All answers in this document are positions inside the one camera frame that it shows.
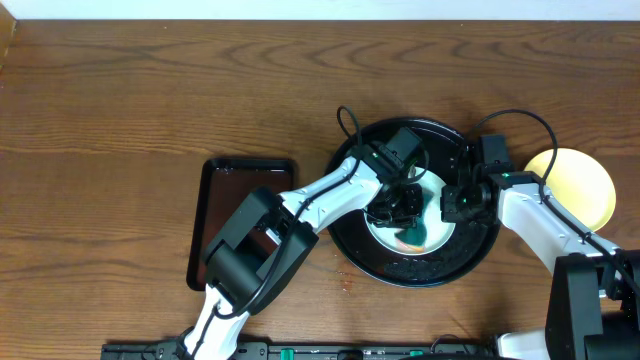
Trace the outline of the green yellow sponge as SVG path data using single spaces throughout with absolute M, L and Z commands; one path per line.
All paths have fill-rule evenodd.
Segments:
M 410 228 L 401 229 L 396 238 L 410 247 L 423 248 L 427 241 L 427 229 L 423 223 L 417 223 Z

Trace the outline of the light blue plate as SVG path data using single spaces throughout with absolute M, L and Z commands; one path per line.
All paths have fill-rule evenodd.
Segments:
M 373 238 L 388 250 L 407 256 L 419 256 L 432 253 L 442 247 L 454 232 L 455 224 L 441 220 L 440 198 L 446 183 L 435 173 L 427 171 L 418 181 L 422 188 L 423 210 L 420 220 L 427 229 L 427 241 L 423 248 L 410 247 L 396 238 L 402 229 L 398 227 L 376 227 L 373 220 L 366 216 L 366 225 Z

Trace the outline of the yellow plate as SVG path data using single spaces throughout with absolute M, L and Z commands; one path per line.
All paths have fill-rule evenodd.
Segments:
M 612 178 L 586 153 L 559 148 L 546 184 L 561 205 L 592 231 L 603 228 L 613 216 L 617 197 Z

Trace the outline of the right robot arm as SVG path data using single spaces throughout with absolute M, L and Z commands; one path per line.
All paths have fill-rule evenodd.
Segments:
M 503 225 L 552 275 L 543 329 L 499 336 L 504 359 L 636 359 L 639 253 L 606 240 L 565 209 L 533 172 L 517 172 L 502 135 L 463 143 L 458 181 L 443 188 L 441 218 Z

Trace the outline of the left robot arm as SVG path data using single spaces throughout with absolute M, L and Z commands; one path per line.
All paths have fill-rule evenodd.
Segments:
M 179 359 L 228 359 L 252 315 L 289 284 L 323 229 L 366 209 L 386 190 L 411 184 L 409 172 L 429 155 L 413 131 L 386 142 L 355 144 L 328 175 L 297 190 L 251 192 L 201 256 L 205 301 L 196 325 L 176 345 Z

